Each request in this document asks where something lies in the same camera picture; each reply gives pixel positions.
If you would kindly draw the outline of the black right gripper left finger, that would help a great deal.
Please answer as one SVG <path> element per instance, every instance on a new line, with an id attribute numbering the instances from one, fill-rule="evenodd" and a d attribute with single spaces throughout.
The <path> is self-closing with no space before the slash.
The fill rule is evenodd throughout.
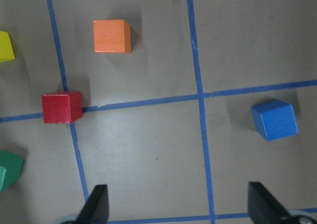
<path id="1" fill-rule="evenodd" d="M 106 224 L 108 218 L 109 201 L 107 185 L 96 185 L 74 223 Z"/>

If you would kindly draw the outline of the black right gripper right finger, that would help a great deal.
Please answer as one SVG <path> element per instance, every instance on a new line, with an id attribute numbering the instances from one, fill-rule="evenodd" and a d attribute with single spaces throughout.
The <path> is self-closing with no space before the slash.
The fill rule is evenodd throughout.
<path id="1" fill-rule="evenodd" d="M 293 224 L 294 218 L 261 182 L 248 183 L 248 215 L 254 224 Z"/>

